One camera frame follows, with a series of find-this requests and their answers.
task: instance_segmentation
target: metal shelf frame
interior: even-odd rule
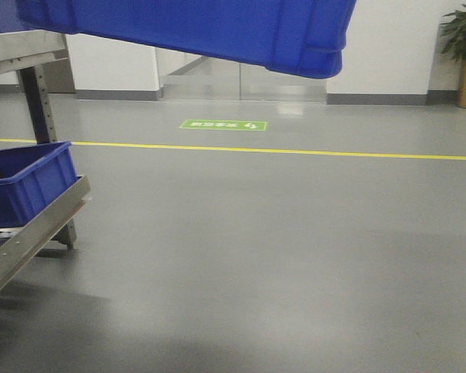
[[[42,30],[0,33],[0,74],[19,73],[38,144],[57,141],[42,64],[67,56],[59,33]],[[0,246],[0,290],[51,239],[68,249],[74,247],[76,231],[72,217],[84,205],[88,192],[88,179],[83,176]]]

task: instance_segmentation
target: metal rack leg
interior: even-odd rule
[[[43,66],[38,65],[32,68],[24,68],[19,70],[19,73],[23,80],[24,92],[28,107],[30,108],[30,116],[37,143],[45,144],[57,141]],[[65,244],[68,249],[72,249],[76,240],[75,223],[72,220],[69,221],[54,239]]]

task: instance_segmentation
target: yellow floor line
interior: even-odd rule
[[[0,138],[0,142],[36,143],[34,140],[18,138]],[[330,155],[339,157],[366,157],[389,159],[435,159],[444,161],[466,161],[466,155],[420,155],[420,154],[394,154],[394,153],[360,153],[360,152],[326,152],[318,150],[295,149],[268,149],[268,148],[228,148],[217,146],[189,146],[189,145],[152,145],[152,144],[125,144],[119,142],[92,142],[73,141],[73,145],[81,146],[108,146],[115,148],[145,148],[145,149],[174,149],[174,150],[206,150],[216,152],[251,152],[271,154],[299,154],[299,155]]]

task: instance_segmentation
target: blue plastic crate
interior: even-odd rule
[[[16,0],[37,28],[155,45],[328,78],[356,0]]]
[[[16,0],[0,0],[0,33],[25,30],[28,30],[28,27],[19,20]]]
[[[76,182],[70,145],[0,150],[0,228],[25,225]]]

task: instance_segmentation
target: gray epoxy floor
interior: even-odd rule
[[[76,141],[466,155],[454,106],[52,106]],[[0,96],[0,138],[32,138],[26,115]],[[270,125],[178,129],[209,118]],[[93,200],[76,250],[0,294],[0,373],[466,372],[466,162],[72,153]]]

